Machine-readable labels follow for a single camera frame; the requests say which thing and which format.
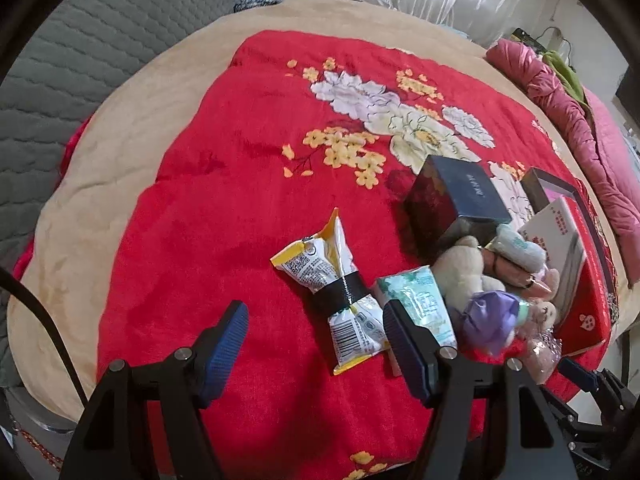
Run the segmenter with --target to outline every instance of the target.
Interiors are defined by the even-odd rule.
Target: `pink folded cloth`
[[[584,89],[591,107],[587,119],[553,70],[521,43],[499,40],[486,52],[486,60],[519,85],[562,134],[618,238],[632,286],[640,280],[640,184],[606,106]]]

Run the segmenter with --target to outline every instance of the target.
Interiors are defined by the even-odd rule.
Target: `gray quilted fabric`
[[[0,265],[11,269],[58,180],[64,146],[118,86],[238,0],[64,0],[0,86]],[[0,386],[19,378],[0,297]]]

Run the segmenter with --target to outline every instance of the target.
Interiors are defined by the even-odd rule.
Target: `teal tissue package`
[[[399,300],[412,321],[431,330],[440,346],[457,347],[447,307],[429,266],[378,278],[373,295],[380,307]]]

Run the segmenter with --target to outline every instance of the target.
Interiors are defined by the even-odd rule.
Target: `beige bedsheet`
[[[34,257],[23,282],[49,309],[88,395],[96,383],[98,322],[111,266],[138,195],[154,182],[162,155],[238,46],[265,29],[362,38],[410,50],[482,80],[531,110],[560,147],[567,166],[586,181],[542,111],[483,60],[484,49],[452,32],[394,10],[344,0],[285,0],[226,16],[158,56],[102,104],[38,221]],[[589,191],[618,269],[617,337],[638,314],[640,287],[627,288],[611,228]],[[62,361],[35,317],[15,300],[9,305],[8,330],[15,363],[31,395],[51,411],[78,420],[82,406]]]

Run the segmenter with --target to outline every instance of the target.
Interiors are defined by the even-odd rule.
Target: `red floral blanket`
[[[240,299],[249,333],[204,413],[229,478],[355,480],[412,460],[430,412],[384,355],[332,376],[326,320],[269,259],[338,206],[366,282],[417,266],[402,200],[430,153],[478,161],[517,225],[531,215],[518,183],[529,166],[574,182],[528,110],[447,66],[358,40],[247,39],[138,200],[98,374],[115,358],[162,360]],[[580,360],[593,368],[604,350]],[[549,385],[575,393],[559,376]]]

